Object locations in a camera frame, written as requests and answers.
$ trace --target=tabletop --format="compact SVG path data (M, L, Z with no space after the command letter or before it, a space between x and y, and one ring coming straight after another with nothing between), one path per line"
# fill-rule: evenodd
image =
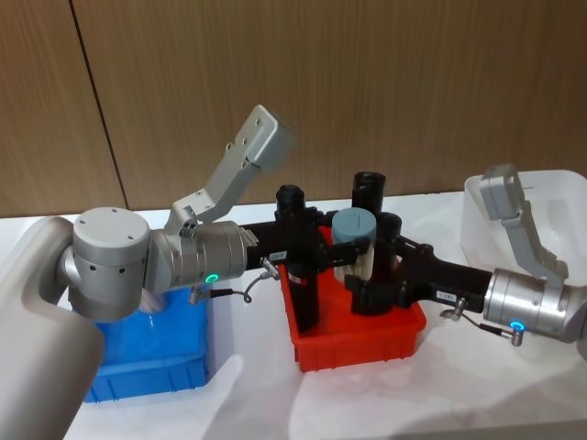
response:
M349 201L309 205L326 211ZM403 235L467 264L461 205L462 193L452 192L387 197L383 209L403 218ZM225 218L268 221L273 210L237 206ZM156 228L169 212L139 213ZM0 219L0 261L36 219ZM229 284L242 290L257 275ZM445 321L445 306L423 302L427 325L412 357L303 374L279 282L259 283L251 296L251 304L239 297L209 304L217 372L205 387L85 403L66 438L560 440L587 433L587 364L574 345L526 335L515 348L464 320Z

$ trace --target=small sticker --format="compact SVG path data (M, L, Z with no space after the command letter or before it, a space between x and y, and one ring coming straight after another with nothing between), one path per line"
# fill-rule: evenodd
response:
M287 250L283 250L281 252L273 252L269 254L269 261L273 263L274 261L285 261L287 258Z
M457 302L457 295L446 293L445 291L437 291L437 298L439 298L439 300L450 301L451 303Z
M289 278L291 282L294 282L296 284L300 284L301 286L305 286L308 283L307 280L304 280L303 278L298 278L295 275L292 275L291 273L287 274L287 278Z

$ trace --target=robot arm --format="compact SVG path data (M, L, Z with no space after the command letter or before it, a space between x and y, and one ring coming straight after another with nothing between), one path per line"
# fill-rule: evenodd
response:
M44 218L26 232L0 280L0 438L65 436L102 360L90 320L131 314L143 288L160 293L242 274L253 238L232 222L210 222L292 144L258 105L204 189L173 204L164 229L107 207L73 225ZM75 313L55 305L67 287Z

